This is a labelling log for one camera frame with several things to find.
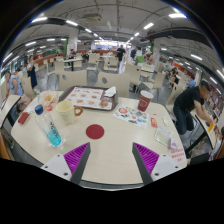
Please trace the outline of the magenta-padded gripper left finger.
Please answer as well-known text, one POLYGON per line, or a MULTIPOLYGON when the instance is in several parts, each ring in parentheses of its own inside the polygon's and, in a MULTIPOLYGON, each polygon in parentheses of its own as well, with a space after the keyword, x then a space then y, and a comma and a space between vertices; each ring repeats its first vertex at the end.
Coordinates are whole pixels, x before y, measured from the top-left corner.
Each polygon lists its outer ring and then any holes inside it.
POLYGON ((42 166, 42 169, 79 185, 90 152, 90 143, 87 142, 65 155, 56 154, 42 166))

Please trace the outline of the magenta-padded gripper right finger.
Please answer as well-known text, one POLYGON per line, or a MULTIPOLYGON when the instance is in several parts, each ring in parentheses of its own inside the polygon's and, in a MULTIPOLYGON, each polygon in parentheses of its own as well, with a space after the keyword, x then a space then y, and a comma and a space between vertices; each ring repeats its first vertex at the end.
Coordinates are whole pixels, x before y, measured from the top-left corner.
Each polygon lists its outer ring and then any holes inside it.
POLYGON ((138 143, 133 144, 132 153, 144 185, 164 178, 183 168, 169 154, 159 155, 138 143))

